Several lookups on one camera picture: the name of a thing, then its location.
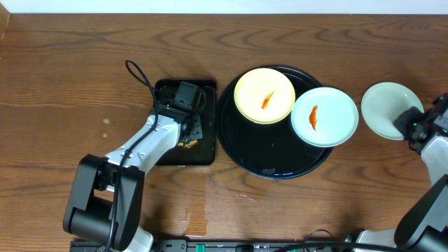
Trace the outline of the pale green plate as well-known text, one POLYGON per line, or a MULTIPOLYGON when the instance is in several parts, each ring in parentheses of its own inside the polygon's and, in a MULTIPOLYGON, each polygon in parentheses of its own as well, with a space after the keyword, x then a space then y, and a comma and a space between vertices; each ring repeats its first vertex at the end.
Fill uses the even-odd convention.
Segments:
POLYGON ((290 121, 303 141, 328 148, 343 144, 354 134, 359 115, 353 99, 345 92, 317 87, 296 100, 290 121))

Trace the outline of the light blue plate front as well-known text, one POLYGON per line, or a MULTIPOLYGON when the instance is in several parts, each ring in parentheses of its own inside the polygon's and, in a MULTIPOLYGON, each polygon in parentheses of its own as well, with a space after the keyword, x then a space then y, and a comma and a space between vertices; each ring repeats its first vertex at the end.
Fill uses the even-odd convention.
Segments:
POLYGON ((361 112, 367 126, 375 134, 391 140, 404 139, 393 121, 412 107, 424 111, 423 104, 413 91, 393 82, 373 85, 361 101, 361 112))

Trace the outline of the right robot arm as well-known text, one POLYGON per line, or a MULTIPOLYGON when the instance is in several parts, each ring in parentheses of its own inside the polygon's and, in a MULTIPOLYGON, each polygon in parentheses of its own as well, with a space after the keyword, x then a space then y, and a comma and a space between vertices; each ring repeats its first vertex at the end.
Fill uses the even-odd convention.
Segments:
POLYGON ((447 250, 447 94, 422 113, 412 107, 395 119, 409 149, 426 165, 431 188, 392 230, 362 230, 349 242, 410 251, 447 250))

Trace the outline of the green and yellow sponge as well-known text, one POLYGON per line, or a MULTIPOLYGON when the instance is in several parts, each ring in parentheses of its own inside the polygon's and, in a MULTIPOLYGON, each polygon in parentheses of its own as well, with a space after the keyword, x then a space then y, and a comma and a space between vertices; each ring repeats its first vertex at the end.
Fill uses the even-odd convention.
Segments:
POLYGON ((183 148, 189 148, 191 146, 196 145, 197 143, 198 143, 198 140, 195 139, 195 140, 192 140, 189 142, 179 142, 178 146, 183 147, 183 148))

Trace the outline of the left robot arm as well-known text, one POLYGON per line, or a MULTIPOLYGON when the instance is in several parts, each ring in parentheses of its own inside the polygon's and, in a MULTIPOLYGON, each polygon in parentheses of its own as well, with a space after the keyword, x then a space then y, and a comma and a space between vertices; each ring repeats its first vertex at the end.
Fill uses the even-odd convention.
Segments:
POLYGON ((166 152, 196 132, 207 109, 207 104, 192 110, 176 102, 161 104, 122 146, 104 157, 86 155, 76 170, 64 231, 106 250, 126 250, 139 228, 146 175, 166 152))

